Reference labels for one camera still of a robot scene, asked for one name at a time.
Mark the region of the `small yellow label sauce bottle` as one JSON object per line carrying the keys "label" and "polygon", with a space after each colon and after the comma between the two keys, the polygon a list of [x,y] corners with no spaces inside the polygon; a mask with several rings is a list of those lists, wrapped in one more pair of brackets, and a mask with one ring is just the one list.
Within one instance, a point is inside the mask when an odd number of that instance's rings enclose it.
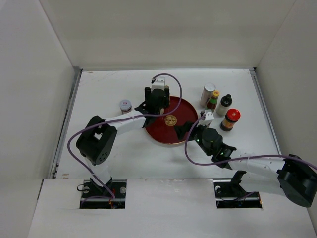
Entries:
{"label": "small yellow label sauce bottle", "polygon": [[164,91],[165,91],[166,97],[169,99],[169,97],[170,97],[170,92],[169,92],[169,86],[168,86],[168,85],[165,85]]}

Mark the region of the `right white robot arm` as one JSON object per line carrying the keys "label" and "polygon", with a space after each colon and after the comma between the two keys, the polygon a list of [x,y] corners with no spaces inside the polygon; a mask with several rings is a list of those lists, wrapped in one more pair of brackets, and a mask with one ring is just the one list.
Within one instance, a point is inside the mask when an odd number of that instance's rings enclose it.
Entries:
{"label": "right white robot arm", "polygon": [[186,122],[175,126],[176,135],[195,141],[211,157],[208,166],[235,171],[230,191],[235,196],[260,192],[285,196],[296,205],[309,208],[317,193],[317,168],[296,155],[251,155],[223,142],[216,129]]}

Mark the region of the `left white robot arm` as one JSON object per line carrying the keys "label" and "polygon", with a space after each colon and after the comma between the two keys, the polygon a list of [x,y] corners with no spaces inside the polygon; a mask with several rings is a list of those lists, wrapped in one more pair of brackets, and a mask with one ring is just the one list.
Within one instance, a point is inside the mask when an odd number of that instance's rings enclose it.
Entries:
{"label": "left white robot arm", "polygon": [[169,107],[169,87],[164,89],[145,88],[145,101],[126,114],[108,120],[109,124],[99,125],[83,132],[76,141],[76,147],[85,158],[88,167],[99,178],[90,178],[88,187],[92,195],[111,196],[112,177],[108,172],[106,160],[110,155],[116,137],[135,129],[145,128]]}

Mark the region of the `red round tray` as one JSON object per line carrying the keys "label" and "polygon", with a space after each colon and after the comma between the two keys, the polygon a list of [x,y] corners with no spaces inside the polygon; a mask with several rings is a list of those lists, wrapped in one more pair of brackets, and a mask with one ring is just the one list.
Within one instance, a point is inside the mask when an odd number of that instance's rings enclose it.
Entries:
{"label": "red round tray", "polygon": [[145,128],[148,135],[155,141],[163,144],[180,144],[185,137],[178,139],[175,126],[183,126],[186,122],[195,122],[198,114],[195,108],[186,100],[182,99],[176,111],[170,113],[178,104],[179,97],[170,96],[170,105],[164,110],[164,117],[157,118],[151,125]]}

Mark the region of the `jar with white red lid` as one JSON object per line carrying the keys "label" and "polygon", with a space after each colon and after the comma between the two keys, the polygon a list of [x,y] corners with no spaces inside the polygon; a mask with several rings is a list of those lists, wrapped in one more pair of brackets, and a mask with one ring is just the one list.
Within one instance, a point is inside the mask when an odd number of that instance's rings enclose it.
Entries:
{"label": "jar with white red lid", "polygon": [[126,114],[132,110],[132,104],[129,100],[124,99],[120,101],[119,108],[123,114]]}

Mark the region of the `yellow cap chili sauce bottle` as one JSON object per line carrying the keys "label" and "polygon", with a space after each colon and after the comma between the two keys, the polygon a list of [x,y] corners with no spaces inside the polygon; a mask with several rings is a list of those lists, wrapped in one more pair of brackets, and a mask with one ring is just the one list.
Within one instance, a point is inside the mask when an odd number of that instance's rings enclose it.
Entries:
{"label": "yellow cap chili sauce bottle", "polygon": [[217,90],[213,91],[211,98],[209,99],[208,103],[206,104],[206,109],[209,109],[212,112],[215,111],[219,95],[220,95],[219,91],[217,91]]}

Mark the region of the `silver lid tall canister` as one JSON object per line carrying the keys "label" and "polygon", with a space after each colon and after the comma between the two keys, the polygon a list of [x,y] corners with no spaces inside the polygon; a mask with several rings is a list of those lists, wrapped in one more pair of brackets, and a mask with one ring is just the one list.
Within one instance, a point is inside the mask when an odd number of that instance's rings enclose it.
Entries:
{"label": "silver lid tall canister", "polygon": [[210,100],[213,91],[216,90],[216,86],[213,83],[207,83],[204,85],[201,99],[200,99],[200,105],[202,107],[205,107],[208,101]]}

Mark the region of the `red lid sauce jar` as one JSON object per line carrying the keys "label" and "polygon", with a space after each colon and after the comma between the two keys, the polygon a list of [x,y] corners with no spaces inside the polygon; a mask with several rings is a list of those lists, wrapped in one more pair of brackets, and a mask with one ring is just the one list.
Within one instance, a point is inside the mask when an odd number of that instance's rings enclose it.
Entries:
{"label": "red lid sauce jar", "polygon": [[220,124],[220,128],[224,131],[231,131],[240,117],[241,114],[237,109],[229,109]]}

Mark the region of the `white bottle black cap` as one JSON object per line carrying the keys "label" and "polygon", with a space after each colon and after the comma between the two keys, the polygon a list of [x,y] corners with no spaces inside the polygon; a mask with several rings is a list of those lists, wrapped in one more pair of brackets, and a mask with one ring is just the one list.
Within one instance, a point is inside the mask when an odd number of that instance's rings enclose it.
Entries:
{"label": "white bottle black cap", "polygon": [[216,107],[216,113],[219,116],[225,116],[227,111],[230,109],[232,104],[232,97],[230,94],[223,96],[220,100],[220,103]]}

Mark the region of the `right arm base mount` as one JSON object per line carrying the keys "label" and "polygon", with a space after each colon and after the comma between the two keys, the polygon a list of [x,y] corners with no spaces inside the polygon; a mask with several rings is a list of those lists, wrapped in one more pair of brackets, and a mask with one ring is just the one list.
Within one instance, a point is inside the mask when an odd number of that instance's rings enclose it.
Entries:
{"label": "right arm base mount", "polygon": [[258,192],[246,192],[240,185],[245,171],[237,171],[233,178],[213,181],[218,209],[260,208],[262,201]]}

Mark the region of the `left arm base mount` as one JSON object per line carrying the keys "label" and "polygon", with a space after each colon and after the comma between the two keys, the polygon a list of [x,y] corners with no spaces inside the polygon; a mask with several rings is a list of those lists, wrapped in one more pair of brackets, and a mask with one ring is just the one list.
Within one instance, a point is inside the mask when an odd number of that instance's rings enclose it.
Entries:
{"label": "left arm base mount", "polygon": [[92,179],[84,180],[77,186],[81,193],[80,209],[124,209],[127,193],[127,180],[111,179],[106,186],[114,194],[111,194],[103,186],[98,186]]}

